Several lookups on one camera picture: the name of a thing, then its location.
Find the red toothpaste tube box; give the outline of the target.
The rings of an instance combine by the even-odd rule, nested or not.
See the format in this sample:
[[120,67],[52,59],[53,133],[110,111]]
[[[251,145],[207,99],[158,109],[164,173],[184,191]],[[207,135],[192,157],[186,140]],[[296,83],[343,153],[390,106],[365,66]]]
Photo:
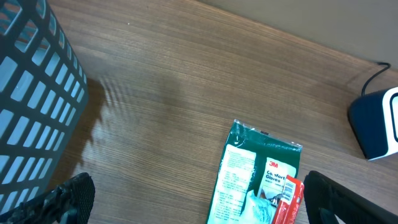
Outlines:
[[272,224],[294,224],[303,200],[302,181],[287,176]]

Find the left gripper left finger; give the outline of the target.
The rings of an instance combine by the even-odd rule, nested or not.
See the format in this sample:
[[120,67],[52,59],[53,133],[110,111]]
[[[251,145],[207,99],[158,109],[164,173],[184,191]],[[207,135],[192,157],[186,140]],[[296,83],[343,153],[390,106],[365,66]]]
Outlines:
[[82,172],[1,215],[6,224],[87,224],[95,200],[92,177]]

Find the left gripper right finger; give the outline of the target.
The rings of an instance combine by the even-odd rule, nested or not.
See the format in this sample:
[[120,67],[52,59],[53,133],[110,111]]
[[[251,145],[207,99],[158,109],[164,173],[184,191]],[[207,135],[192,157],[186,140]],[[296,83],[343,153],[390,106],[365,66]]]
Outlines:
[[310,224],[397,223],[397,215],[370,202],[327,176],[310,171],[304,179],[304,200]]

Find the green glove package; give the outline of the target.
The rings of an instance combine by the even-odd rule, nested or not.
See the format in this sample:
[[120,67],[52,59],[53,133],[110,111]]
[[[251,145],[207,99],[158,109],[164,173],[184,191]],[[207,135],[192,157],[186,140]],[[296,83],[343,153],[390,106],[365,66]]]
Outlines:
[[207,223],[272,223],[302,146],[234,120],[224,144]]

